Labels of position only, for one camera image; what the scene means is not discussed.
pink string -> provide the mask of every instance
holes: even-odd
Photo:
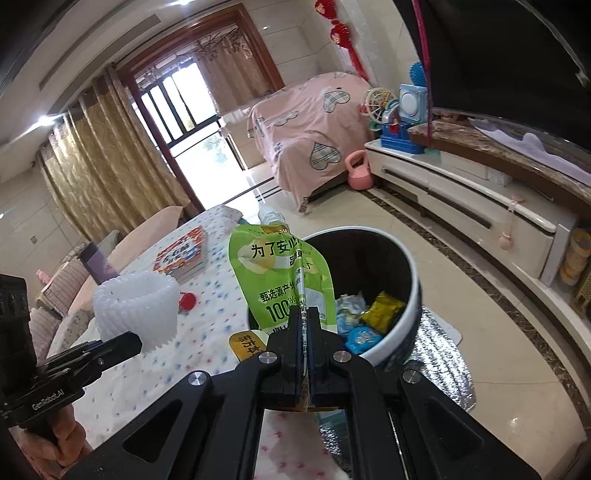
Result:
[[[427,31],[419,0],[412,0],[414,16],[417,19],[418,35],[421,39],[421,51],[423,53],[423,70],[427,80],[427,145],[431,148],[431,122],[433,121],[433,97],[431,93],[431,57],[429,56],[429,44],[427,42]]]

white polka dot sheet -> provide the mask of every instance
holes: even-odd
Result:
[[[242,214],[216,206],[170,233],[123,273],[152,270],[158,252],[191,229],[207,232],[207,266],[181,285],[197,296],[196,307],[178,316],[177,336],[168,345],[140,354],[103,373],[74,402],[76,420],[98,447],[161,397],[188,372],[211,375],[234,369],[238,360],[228,338],[248,330],[246,301],[228,259],[229,237]],[[95,321],[76,342],[99,339]],[[255,469],[256,480],[347,479],[324,447],[313,413],[266,411]]]

glass door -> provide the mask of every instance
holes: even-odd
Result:
[[[223,119],[216,113],[195,62],[150,83],[140,94],[170,153],[206,209],[250,188],[238,151],[231,137],[223,135]],[[149,132],[135,103],[133,107]]]

marble countertop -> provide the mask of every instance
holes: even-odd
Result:
[[[585,184],[574,180],[559,171],[553,170],[550,167],[542,165],[535,160],[511,150],[492,138],[487,137],[472,126],[435,120],[432,123],[432,127],[433,130],[431,136],[433,140],[456,144],[509,162],[545,178],[588,205],[591,205],[591,187],[587,187]],[[416,127],[408,129],[408,134],[411,137],[417,137],[413,140],[419,140],[420,144],[426,145],[427,124],[417,125]],[[469,160],[478,161],[475,158],[469,158]]]

human hand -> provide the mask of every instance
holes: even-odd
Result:
[[[74,419],[72,405],[47,417],[57,445],[26,430],[15,435],[18,446],[43,480],[61,478],[92,451],[84,427]]]

